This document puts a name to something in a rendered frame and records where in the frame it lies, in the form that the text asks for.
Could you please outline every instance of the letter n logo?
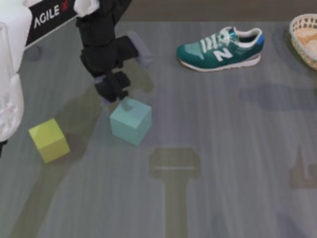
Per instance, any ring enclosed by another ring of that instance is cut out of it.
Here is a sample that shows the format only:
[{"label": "letter n logo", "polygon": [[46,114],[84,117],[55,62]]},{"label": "letter n logo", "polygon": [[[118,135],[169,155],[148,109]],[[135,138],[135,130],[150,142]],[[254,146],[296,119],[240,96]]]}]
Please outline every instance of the letter n logo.
[{"label": "letter n logo", "polygon": [[230,53],[230,51],[227,48],[223,48],[223,52],[214,51],[213,54],[214,54],[214,56],[216,56],[216,58],[219,62],[222,62],[223,58],[230,59],[233,57],[233,55]]}]

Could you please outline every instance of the basket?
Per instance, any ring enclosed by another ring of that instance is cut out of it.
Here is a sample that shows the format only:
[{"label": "basket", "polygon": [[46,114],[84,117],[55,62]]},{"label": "basket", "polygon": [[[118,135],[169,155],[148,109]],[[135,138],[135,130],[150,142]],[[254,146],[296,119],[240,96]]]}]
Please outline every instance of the basket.
[{"label": "basket", "polygon": [[304,14],[289,26],[292,45],[306,64],[317,70],[317,14]]}]

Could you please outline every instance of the teal cube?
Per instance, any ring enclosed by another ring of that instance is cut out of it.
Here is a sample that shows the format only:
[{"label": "teal cube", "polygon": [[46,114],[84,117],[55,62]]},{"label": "teal cube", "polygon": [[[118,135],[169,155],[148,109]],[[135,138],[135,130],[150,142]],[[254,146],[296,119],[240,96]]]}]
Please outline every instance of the teal cube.
[{"label": "teal cube", "polygon": [[126,97],[110,115],[112,134],[139,145],[152,126],[152,108]]}]

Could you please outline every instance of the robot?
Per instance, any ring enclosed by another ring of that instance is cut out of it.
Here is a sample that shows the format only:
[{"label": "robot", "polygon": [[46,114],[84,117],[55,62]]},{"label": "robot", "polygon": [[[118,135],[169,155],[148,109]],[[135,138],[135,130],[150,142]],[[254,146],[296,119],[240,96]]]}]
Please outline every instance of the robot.
[{"label": "robot", "polygon": [[[46,0],[0,0],[0,156],[2,147],[17,131],[23,117],[24,101],[17,73],[26,49],[31,23],[37,27],[54,14],[47,11],[42,19],[33,19],[31,6]],[[114,28],[132,0],[63,0],[61,8],[76,13],[76,26],[83,44],[81,62],[95,79],[98,94],[109,103],[128,96],[128,76],[115,68],[137,58],[148,65],[152,55],[134,32],[116,38]]]}]

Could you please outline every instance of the new balance shoe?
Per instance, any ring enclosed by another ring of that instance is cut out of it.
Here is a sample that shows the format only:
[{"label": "new balance shoe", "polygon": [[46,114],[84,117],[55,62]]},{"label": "new balance shoe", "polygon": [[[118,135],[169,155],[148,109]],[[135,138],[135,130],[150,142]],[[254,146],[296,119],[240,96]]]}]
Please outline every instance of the new balance shoe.
[{"label": "new balance shoe", "polygon": [[178,47],[176,54],[184,66],[209,72],[256,65],[263,45],[264,36],[259,28],[242,32],[226,27],[198,42]]}]

